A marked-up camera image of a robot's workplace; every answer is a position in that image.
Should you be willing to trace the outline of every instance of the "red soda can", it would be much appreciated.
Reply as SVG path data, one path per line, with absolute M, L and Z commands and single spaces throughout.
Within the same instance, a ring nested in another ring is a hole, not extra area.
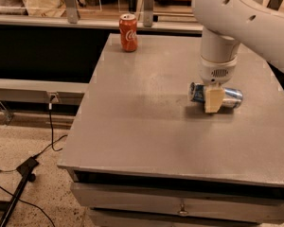
M 125 51 L 135 51 L 138 47 L 136 23 L 134 14 L 128 13 L 120 16 L 119 29 L 121 34 L 121 44 Z

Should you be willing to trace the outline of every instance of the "concrete floor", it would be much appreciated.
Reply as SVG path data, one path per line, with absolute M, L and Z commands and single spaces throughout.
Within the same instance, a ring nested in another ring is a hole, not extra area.
M 55 139 L 69 133 L 72 116 L 53 115 Z M 0 168 L 14 169 L 28 157 L 38 153 L 51 140 L 47 114 L 16 113 L 8 126 L 3 125 L 4 116 L 0 113 Z M 55 145 L 62 148 L 63 138 Z M 36 181 L 28 183 L 22 200 L 37 204 L 52 218 L 56 227 L 94 227 L 85 216 L 86 208 L 79 206 L 70 192 L 71 178 L 65 170 L 57 168 L 60 152 L 52 149 L 38 158 L 40 163 L 34 170 Z M 16 189 L 21 177 L 18 172 L 0 173 L 0 185 L 8 191 Z M 0 200 L 10 196 L 0 189 Z M 10 227 L 52 226 L 40 210 L 19 202 L 9 221 Z M 282 225 L 262 224 L 262 227 L 284 227 Z

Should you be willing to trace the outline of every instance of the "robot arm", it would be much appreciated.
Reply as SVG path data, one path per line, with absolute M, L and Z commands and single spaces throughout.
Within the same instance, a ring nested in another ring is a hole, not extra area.
M 207 109 L 205 105 L 207 113 L 221 106 L 221 85 L 233 75 L 240 43 L 284 69 L 284 13 L 267 9 L 260 2 L 193 0 L 195 17 L 204 25 L 200 76 L 209 85 L 205 97 L 216 104 Z

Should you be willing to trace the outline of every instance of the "can lid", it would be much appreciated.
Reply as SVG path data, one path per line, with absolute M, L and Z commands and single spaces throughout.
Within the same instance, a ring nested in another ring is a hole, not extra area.
M 120 16 L 120 19 L 122 19 L 122 20 L 133 20 L 133 19 L 135 19 L 135 16 L 134 16 L 134 14 L 126 13 L 126 14 L 122 14 Z

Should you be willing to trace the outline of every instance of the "silver can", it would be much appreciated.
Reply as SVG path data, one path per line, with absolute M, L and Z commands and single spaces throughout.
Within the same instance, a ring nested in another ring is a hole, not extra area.
M 189 100 L 193 102 L 205 103 L 204 90 L 205 86 L 200 83 L 192 82 L 189 87 Z M 223 87 L 225 96 L 222 106 L 225 108 L 238 108 L 243 101 L 243 93 L 238 89 Z

